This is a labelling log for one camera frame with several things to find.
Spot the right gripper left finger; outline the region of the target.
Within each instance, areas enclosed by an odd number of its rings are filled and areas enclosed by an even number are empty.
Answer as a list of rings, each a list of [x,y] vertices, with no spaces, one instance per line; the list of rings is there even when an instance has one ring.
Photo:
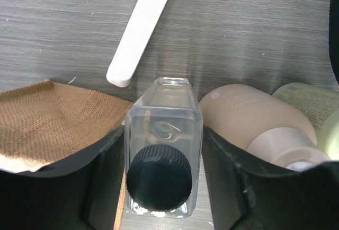
[[[36,172],[1,172],[1,229],[112,229],[123,127]]]

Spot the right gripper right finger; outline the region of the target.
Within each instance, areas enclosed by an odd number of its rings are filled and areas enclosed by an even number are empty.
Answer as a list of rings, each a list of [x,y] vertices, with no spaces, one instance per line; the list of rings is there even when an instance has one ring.
[[[215,229],[338,229],[338,162],[296,172],[203,131]]]

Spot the beige pump dispenser bottle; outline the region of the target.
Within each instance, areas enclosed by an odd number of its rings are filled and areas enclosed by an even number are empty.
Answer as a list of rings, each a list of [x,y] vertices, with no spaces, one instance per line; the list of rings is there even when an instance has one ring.
[[[254,87],[219,87],[201,99],[200,108],[206,127],[266,162],[303,171],[330,160],[300,110]]]

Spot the grey cap small bottle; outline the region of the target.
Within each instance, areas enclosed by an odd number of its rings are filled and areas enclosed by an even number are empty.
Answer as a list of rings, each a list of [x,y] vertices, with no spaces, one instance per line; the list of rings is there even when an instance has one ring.
[[[189,80],[157,78],[124,121],[127,205],[133,213],[192,215],[202,138],[203,116]]]

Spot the cream round cap bottle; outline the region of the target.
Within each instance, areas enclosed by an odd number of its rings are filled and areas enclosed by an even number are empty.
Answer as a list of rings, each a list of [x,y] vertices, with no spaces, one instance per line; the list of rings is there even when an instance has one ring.
[[[272,95],[307,116],[315,129],[318,148],[337,161],[338,91],[304,83],[289,83],[278,88]]]

